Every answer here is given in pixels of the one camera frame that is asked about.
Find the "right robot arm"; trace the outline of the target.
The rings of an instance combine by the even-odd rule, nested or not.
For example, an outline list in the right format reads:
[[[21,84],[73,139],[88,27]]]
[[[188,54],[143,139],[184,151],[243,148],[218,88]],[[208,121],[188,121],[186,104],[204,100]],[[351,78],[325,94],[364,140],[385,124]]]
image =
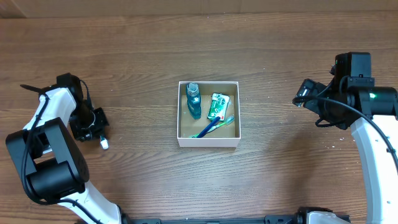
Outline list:
[[[376,86],[367,52],[338,54],[324,85],[306,79],[292,103],[319,116],[319,128],[350,129],[357,145],[367,223],[397,223],[397,90]]]

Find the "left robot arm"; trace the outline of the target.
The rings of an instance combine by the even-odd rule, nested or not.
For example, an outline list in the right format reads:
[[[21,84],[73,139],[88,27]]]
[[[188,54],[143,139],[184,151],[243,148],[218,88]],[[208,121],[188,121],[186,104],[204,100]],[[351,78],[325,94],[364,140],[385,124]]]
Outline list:
[[[39,94],[39,106],[22,130],[9,134],[6,146],[24,192],[39,205],[60,205],[86,223],[130,223],[120,206],[107,200],[90,182],[88,165],[77,141],[105,136],[108,120],[94,108],[86,83],[70,73],[54,85],[25,89]]]

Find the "green white toothpaste tube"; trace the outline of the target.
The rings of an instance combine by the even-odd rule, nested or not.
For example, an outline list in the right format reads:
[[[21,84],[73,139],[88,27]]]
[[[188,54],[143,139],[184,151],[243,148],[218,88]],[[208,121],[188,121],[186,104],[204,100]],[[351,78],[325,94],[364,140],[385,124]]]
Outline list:
[[[100,136],[100,144],[104,150],[107,150],[109,148],[109,142],[104,136]]]

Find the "blue mouthwash bottle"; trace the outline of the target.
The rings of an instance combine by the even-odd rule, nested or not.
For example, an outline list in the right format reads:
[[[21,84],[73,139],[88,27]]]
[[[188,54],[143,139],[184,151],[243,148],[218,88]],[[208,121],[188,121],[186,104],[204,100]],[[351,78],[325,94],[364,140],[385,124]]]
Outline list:
[[[189,83],[186,86],[187,106],[193,119],[201,118],[201,95],[197,83]]]

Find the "green white toothbrush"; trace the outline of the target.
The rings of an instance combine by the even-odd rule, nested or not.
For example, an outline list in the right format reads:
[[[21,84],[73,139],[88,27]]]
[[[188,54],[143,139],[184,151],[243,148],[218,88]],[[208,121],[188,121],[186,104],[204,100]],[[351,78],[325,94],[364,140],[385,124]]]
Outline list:
[[[188,131],[191,133],[189,138],[196,138],[196,136],[204,130],[212,121],[209,119],[199,119],[198,121],[194,121],[192,124],[188,125]],[[234,123],[234,115],[227,117],[224,121],[218,121],[216,125],[214,125],[205,136],[209,137],[210,133],[214,132],[217,129],[220,129],[223,126],[229,126]]]

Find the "green white packet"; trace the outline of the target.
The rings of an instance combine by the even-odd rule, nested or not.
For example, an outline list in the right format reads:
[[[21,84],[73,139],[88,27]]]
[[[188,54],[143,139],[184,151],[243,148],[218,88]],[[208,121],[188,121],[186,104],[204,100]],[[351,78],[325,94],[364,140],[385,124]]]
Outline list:
[[[219,117],[220,121],[224,121],[228,109],[230,97],[221,93],[213,93],[211,96],[211,105],[207,118],[213,121]]]

